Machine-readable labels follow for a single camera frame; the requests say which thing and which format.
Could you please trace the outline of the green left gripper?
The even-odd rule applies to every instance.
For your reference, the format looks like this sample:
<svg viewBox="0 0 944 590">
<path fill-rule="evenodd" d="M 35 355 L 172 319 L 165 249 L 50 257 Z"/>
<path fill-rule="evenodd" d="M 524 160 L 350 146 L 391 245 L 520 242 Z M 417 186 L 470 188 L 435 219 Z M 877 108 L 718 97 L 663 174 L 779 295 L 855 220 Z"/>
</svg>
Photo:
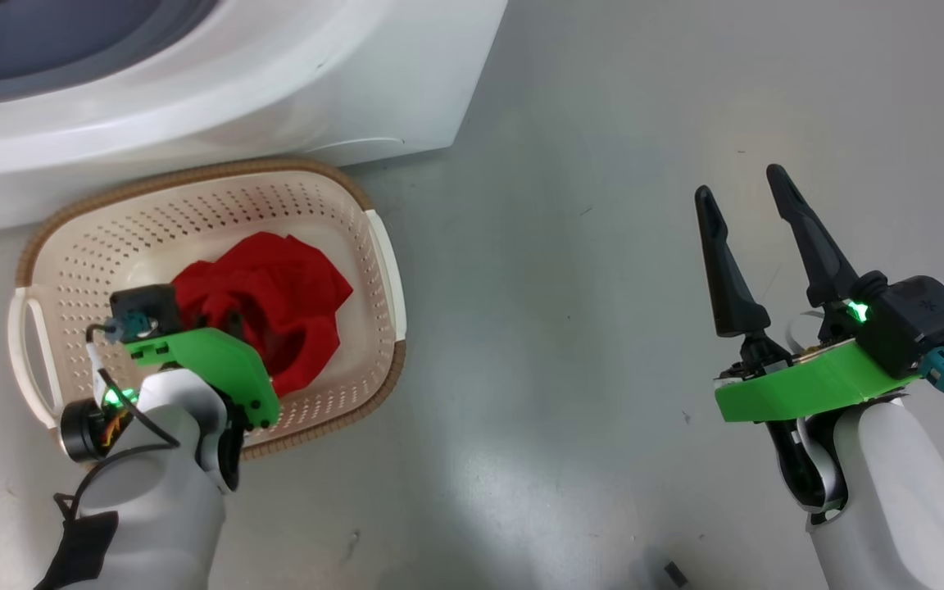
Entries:
<svg viewBox="0 0 944 590">
<path fill-rule="evenodd" d="M 124 389 L 108 372 L 95 344 L 101 333 L 123 343 L 139 365 L 154 365 L 138 388 Z M 107 458 L 126 427 L 162 406 L 184 408 L 211 445 L 243 448 L 243 437 L 278 424 L 280 402 L 258 352 L 248 345 L 243 315 L 231 310 L 225 331 L 192 329 L 154 338 L 123 326 L 89 326 L 86 352 L 93 396 L 71 402 L 61 414 L 61 446 L 76 463 Z"/>
</svg>

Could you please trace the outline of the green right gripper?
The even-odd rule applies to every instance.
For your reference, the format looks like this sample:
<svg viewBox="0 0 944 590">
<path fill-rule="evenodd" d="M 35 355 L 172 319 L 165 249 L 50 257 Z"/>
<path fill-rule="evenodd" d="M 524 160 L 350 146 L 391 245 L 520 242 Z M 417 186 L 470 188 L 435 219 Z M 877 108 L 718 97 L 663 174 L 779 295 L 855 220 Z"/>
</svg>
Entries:
<svg viewBox="0 0 944 590">
<path fill-rule="evenodd" d="M 821 307 L 850 298 L 858 274 L 786 168 L 765 168 L 779 216 L 790 225 L 808 277 L 806 296 Z M 917 374 L 893 378 L 854 337 L 792 354 L 769 338 L 767 310 L 756 302 L 728 245 L 729 228 L 710 188 L 694 193 L 713 325 L 720 338 L 743 336 L 741 362 L 715 379 L 727 422 L 782 422 L 858 406 L 904 388 Z"/>
</svg>

